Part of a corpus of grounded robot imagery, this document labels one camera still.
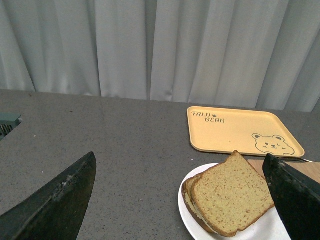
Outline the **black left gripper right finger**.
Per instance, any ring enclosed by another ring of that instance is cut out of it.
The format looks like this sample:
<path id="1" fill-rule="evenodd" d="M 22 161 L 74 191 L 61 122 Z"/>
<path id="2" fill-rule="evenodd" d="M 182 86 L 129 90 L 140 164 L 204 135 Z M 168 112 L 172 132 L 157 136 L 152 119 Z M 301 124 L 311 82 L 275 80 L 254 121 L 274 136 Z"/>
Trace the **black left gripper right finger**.
<path id="1" fill-rule="evenodd" d="M 262 170 L 277 213 L 292 240 L 320 238 L 320 184 L 268 153 Z"/>

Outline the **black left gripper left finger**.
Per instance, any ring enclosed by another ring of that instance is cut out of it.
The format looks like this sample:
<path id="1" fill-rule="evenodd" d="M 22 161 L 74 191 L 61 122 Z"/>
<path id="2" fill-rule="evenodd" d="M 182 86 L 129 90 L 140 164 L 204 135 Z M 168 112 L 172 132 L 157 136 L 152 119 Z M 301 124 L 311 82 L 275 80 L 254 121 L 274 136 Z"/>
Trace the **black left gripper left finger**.
<path id="1" fill-rule="evenodd" d="M 87 153 L 0 217 L 2 240 L 75 240 L 92 196 L 96 157 Z"/>

